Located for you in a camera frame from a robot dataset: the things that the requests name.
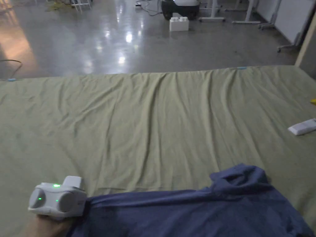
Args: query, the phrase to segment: metal stand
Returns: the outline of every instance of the metal stand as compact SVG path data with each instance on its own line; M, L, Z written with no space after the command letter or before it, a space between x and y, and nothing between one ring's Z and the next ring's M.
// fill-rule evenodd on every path
M225 11L246 11L244 9L239 9L239 3L240 0L236 1L235 4L235 8L233 9L225 9ZM246 14L246 18L244 21L232 21L233 24L260 24L260 21L250 21L250 15L252 12L252 8L253 8L253 4L254 4L254 0L249 0L249 5L248 5L248 9L247 9L247 14Z
M209 0L207 2L207 7L209 7L211 5L211 0ZM198 20L200 22L202 22L203 20L211 20L211 21L226 21L225 17L216 17L216 10L218 9L218 5L217 5L217 0L213 0L212 3L212 8L206 8L206 9L211 9L212 13L211 13L211 17L200 17Z
M297 35L296 35L296 38L295 38L295 41L293 44L290 44L290 45L281 45L277 48L277 52L281 52L281 49L298 49L300 48L299 46L299 43L301 41L301 33L299 32Z
M281 0L278 1L277 5L276 5L276 8L274 10L274 13L271 17L271 20L270 22L268 23L262 23L259 25L259 29L261 30L264 30L264 29L275 29L275 22L276 22L276 19L277 19L277 13L279 11L279 8L280 8L280 4L281 4Z
M90 9L91 9L90 0L87 0L87 3L81 3L81 0L71 0L71 2L72 2L71 5L72 5L72 6L75 6L76 11L78 11L77 6L79 6L79 9L80 9L80 12L81 12L81 13L82 13L82 8L81 8L81 6L88 5L88 6L90 7Z

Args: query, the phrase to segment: white wall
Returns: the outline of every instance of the white wall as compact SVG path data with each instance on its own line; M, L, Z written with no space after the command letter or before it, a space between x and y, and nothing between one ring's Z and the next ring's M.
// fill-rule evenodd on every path
M294 43L297 33L304 30L313 5L314 0L281 1L275 26L291 43Z

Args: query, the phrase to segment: wall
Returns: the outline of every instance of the wall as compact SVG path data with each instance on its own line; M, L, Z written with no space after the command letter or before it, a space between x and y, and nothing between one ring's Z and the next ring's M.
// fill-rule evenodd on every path
M295 65L316 79L316 14L308 29Z

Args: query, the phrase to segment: hand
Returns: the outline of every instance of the hand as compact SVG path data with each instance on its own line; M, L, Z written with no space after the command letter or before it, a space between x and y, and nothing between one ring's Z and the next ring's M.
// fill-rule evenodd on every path
M60 237L64 236L73 219L55 221L49 216L36 215L26 229L26 237Z

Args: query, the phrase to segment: green cloth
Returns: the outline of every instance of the green cloth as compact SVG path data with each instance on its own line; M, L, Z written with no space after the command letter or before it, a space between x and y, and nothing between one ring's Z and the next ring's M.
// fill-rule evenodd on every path
M201 189L263 168L316 230L316 83L294 66L0 82L0 236L21 236L41 182L81 176L89 196Z

